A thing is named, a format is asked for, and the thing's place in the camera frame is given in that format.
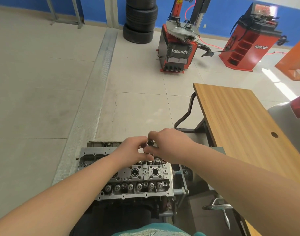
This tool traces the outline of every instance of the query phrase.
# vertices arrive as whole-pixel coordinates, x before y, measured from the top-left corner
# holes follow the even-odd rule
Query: teal shirt
[[[183,230],[169,223],[152,223],[139,229],[128,230],[113,234],[113,236],[190,236]],[[194,236],[206,236],[197,232]]]

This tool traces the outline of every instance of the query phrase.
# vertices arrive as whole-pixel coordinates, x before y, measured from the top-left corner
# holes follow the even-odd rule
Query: wooden desk
[[[300,154],[251,90],[193,86],[214,146],[223,147],[231,157],[300,183]],[[196,131],[202,130],[201,124]],[[246,223],[252,236],[260,235]]]

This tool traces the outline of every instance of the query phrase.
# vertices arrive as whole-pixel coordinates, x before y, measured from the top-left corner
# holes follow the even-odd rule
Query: metal desk leg
[[[192,105],[194,103],[194,98],[196,97],[196,93],[194,92],[191,97],[190,97],[190,102],[189,102],[189,107],[188,107],[188,112],[181,117],[181,119],[179,119],[175,124],[174,124],[174,128],[178,131],[182,131],[182,132],[191,132],[191,133],[205,133],[205,127],[204,127],[204,122],[205,120],[203,119],[198,125],[197,127],[195,127],[195,129],[188,129],[188,128],[178,128],[177,126],[183,122],[185,119],[188,118],[188,116],[191,113],[191,108]]]

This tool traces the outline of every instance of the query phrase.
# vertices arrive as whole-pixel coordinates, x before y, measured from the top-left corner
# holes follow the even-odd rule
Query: forearm
[[[118,169],[109,155],[55,184],[0,219],[0,235],[68,235]]]
[[[194,144],[188,167],[263,236],[300,235],[300,184]]]

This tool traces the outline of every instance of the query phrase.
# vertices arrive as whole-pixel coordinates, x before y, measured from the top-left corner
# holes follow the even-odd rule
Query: desk hole
[[[271,132],[271,135],[274,137],[274,138],[278,138],[279,136],[278,136],[278,134],[276,134],[275,132]]]

